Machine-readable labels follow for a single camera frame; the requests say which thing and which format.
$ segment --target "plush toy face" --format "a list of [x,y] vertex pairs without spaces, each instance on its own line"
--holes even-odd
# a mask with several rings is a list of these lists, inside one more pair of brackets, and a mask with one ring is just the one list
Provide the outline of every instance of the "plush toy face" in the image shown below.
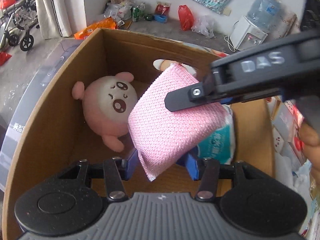
[[128,122],[128,117],[138,98],[129,82],[107,76],[98,91],[101,111],[115,122]]

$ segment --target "white plastic bag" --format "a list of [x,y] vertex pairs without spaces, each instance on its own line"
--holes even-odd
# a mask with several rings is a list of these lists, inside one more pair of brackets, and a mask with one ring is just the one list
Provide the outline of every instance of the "white plastic bag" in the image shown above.
[[213,34],[214,19],[210,15],[204,15],[196,18],[195,23],[191,27],[191,30],[196,33],[200,33],[207,38],[214,37]]
[[108,7],[104,12],[104,17],[105,18],[112,17],[113,19],[115,19],[118,16],[119,8],[121,8],[122,6],[120,4],[112,4],[112,3],[107,3],[107,5]]
[[312,164],[307,160],[303,166],[296,172],[296,177],[293,178],[294,190],[303,197],[308,207],[307,216],[300,228],[299,233],[302,234],[307,228],[308,224],[315,213],[315,199],[312,200],[310,196],[310,171]]
[[122,6],[121,8],[119,8],[118,16],[124,21],[129,20],[131,18],[130,10],[131,10],[131,5]]

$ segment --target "pink plush toy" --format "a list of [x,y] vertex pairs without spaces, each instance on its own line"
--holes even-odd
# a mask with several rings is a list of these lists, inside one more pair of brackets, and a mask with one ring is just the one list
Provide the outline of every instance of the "pink plush toy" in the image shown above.
[[82,100],[84,118],[89,127],[115,152],[124,149],[118,137],[128,133],[128,117],[138,101],[137,93],[130,85],[132,81],[131,73],[121,72],[99,78],[86,90],[78,81],[72,89],[72,97]]

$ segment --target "blue container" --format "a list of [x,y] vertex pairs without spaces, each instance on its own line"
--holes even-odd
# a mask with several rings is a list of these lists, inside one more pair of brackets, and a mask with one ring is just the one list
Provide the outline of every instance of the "blue container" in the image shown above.
[[268,33],[280,8],[280,3],[277,0],[255,0],[247,14],[247,19]]

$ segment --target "grey gripper base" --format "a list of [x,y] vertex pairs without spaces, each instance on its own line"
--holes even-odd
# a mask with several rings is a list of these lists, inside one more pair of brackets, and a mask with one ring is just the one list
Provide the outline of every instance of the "grey gripper base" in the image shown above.
[[[21,240],[52,240],[25,233]],[[59,240],[302,240],[298,234],[267,238],[233,228],[211,203],[189,193],[135,193],[125,202],[110,204],[96,224]]]

